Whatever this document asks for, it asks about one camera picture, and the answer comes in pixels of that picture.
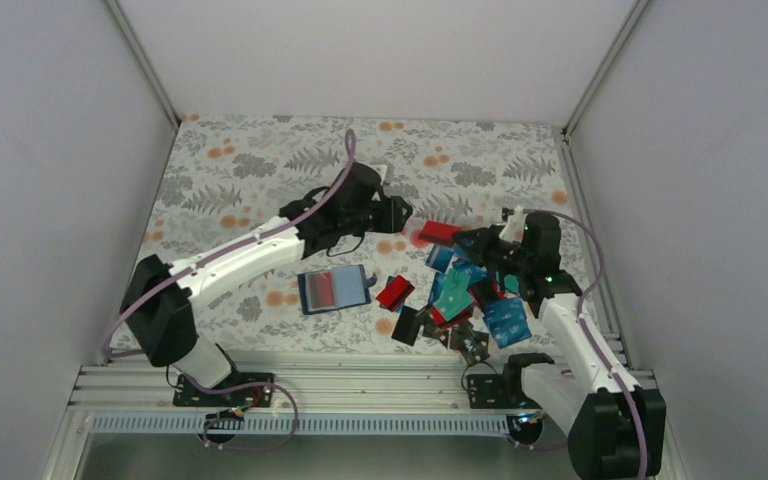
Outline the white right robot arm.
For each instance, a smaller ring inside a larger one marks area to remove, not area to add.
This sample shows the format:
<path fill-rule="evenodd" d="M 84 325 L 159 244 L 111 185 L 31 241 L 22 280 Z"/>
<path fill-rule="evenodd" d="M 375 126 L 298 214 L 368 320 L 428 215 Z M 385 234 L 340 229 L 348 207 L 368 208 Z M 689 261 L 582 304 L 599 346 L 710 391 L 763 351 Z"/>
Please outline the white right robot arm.
<path fill-rule="evenodd" d="M 501 227 L 458 232 L 453 238 L 472 262 L 501 278 L 512 275 L 518 295 L 554 338 L 571 374 L 542 361 L 507 374 L 504 399 L 534 401 L 565 433 L 567 452 L 582 479 L 647 479 L 660 473 L 666 402 L 645 388 L 600 336 L 583 308 L 583 291 L 560 266 L 560 229 L 529 226 L 516 245 Z"/>

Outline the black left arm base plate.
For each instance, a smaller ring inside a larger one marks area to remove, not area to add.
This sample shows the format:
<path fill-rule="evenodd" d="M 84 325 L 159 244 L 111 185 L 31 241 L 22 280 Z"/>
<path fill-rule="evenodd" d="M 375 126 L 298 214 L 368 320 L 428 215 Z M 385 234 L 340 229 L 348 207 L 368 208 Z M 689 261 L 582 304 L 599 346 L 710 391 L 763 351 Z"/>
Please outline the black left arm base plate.
<path fill-rule="evenodd" d="M 207 393 L 197 388 L 184 374 L 180 374 L 172 403 L 176 407 L 192 408 L 269 407 L 273 389 L 267 386 L 267 383 L 272 383 L 274 380 L 273 373 L 234 373 L 213 387 L 213 390 L 225 390 L 225 393 Z"/>

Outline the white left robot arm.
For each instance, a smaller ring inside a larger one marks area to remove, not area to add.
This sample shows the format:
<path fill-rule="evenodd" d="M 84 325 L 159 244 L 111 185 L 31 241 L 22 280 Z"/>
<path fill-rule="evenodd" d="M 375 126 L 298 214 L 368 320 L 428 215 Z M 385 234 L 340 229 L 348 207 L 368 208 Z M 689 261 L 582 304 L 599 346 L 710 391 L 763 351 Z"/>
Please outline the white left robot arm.
<path fill-rule="evenodd" d="M 412 214 L 405 199 L 384 192 L 375 169 L 353 163 L 331 186 L 289 202 L 234 240 L 172 262 L 156 255 L 138 261 L 120 318 L 153 367 L 176 368 L 209 402 L 226 404 L 238 391 L 235 366 L 200 336 L 196 313 L 233 287 L 327 251 L 346 236 L 399 233 Z"/>

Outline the dark blue card holder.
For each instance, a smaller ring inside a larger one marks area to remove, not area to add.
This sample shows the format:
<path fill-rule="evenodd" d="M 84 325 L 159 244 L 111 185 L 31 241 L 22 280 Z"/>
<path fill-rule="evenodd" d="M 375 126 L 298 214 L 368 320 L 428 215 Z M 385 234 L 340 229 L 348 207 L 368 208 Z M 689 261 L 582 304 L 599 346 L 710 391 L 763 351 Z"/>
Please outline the dark blue card holder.
<path fill-rule="evenodd" d="M 362 306 L 371 302 L 370 288 L 377 281 L 377 275 L 367 275 L 363 265 L 346 265 L 328 271 L 332 274 L 336 307 L 332 310 L 310 312 L 307 305 L 306 276 L 314 272 L 305 272 L 297 275 L 301 310 L 304 315 L 316 315 L 332 311 L 339 311 L 351 307 Z"/>

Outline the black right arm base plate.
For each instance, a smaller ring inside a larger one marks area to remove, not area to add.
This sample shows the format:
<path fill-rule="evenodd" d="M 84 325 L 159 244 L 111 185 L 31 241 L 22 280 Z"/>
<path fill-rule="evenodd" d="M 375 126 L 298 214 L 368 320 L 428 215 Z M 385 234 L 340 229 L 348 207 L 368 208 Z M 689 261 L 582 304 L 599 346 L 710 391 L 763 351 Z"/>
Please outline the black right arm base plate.
<path fill-rule="evenodd" d="M 526 400 L 500 374 L 470 374 L 465 385 L 471 409 L 507 410 L 521 409 Z"/>

